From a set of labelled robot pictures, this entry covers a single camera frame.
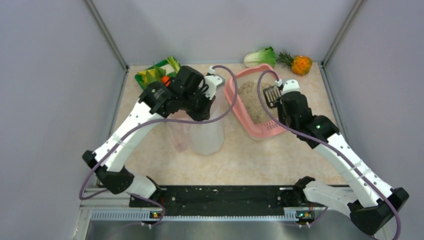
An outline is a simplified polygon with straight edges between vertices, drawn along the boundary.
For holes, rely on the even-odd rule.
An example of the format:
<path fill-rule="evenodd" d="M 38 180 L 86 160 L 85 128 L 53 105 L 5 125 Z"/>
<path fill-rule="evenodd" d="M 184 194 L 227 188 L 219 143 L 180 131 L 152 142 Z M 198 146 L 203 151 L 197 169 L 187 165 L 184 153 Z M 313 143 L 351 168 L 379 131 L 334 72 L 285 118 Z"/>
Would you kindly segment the black litter scoop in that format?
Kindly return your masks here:
<path fill-rule="evenodd" d="M 282 94 L 278 86 L 272 85 L 266 87 L 262 90 L 262 93 L 265 98 L 266 105 L 269 109 L 279 108 L 282 106 Z"/>

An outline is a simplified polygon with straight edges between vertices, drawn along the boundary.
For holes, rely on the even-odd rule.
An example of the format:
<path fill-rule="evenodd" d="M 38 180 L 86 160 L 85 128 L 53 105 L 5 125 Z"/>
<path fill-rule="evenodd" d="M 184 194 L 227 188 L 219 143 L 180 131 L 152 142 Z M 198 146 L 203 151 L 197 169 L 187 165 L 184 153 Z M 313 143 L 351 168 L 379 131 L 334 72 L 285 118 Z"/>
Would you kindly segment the pink lined trash bin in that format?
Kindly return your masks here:
<path fill-rule="evenodd" d="M 188 124 L 166 122 L 171 143 L 177 152 L 191 150 L 208 156 L 222 147 L 225 141 L 224 121 L 218 120 L 207 124 Z"/>

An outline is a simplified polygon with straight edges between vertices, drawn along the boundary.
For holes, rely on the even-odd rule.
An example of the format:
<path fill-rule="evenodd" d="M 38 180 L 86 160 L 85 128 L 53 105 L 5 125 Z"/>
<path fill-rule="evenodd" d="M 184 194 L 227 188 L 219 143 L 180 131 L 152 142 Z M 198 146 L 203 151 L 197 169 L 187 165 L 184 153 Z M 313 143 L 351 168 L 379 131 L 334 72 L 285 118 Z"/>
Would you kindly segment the pink litter box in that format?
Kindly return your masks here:
<path fill-rule="evenodd" d="M 247 134 L 255 140 L 265 140 L 286 130 L 276 124 L 264 111 L 257 93 L 257 83 L 262 72 L 272 70 L 268 64 L 249 67 L 235 75 L 237 101 L 232 108 Z"/>

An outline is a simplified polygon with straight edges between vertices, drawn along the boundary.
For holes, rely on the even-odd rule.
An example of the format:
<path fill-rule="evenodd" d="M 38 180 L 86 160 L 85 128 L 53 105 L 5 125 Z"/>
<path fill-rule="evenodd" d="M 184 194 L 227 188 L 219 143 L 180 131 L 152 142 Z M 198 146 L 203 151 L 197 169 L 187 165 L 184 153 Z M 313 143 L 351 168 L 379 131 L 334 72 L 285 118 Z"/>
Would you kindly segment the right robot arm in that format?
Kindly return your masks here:
<path fill-rule="evenodd" d="M 399 210 L 408 200 L 408 192 L 379 178 L 353 151 L 328 117 L 312 114 L 306 96 L 300 91 L 280 90 L 274 102 L 279 124 L 325 157 L 350 187 L 346 191 L 312 177 L 304 177 L 300 180 L 300 189 L 305 198 L 349 217 L 360 231 L 369 236 L 395 219 L 393 239 L 399 239 L 402 229 Z"/>

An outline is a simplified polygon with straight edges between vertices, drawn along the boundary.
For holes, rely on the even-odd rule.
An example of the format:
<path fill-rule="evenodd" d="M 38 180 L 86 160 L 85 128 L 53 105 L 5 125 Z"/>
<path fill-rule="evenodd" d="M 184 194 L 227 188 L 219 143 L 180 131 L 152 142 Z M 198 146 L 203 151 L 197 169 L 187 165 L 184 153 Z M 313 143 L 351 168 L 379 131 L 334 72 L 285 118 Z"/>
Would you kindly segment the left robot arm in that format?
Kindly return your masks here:
<path fill-rule="evenodd" d="M 112 194 L 150 198 L 158 187 L 148 177 L 127 170 L 128 157 L 158 123 L 178 111 L 194 122 L 209 120 L 216 92 L 224 83 L 213 67 L 202 74 L 187 65 L 174 76 L 150 82 L 117 130 L 100 147 L 87 150 L 83 160 Z"/>

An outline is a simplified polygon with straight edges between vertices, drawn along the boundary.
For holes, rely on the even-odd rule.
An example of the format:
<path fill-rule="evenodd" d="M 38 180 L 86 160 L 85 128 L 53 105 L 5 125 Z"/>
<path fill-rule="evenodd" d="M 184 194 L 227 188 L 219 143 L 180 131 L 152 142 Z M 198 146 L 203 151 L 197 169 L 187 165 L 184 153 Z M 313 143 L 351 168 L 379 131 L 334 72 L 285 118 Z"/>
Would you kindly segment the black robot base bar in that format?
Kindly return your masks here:
<path fill-rule="evenodd" d="M 161 185 L 150 199 L 167 217 L 304 216 L 321 208 L 291 185 Z"/>

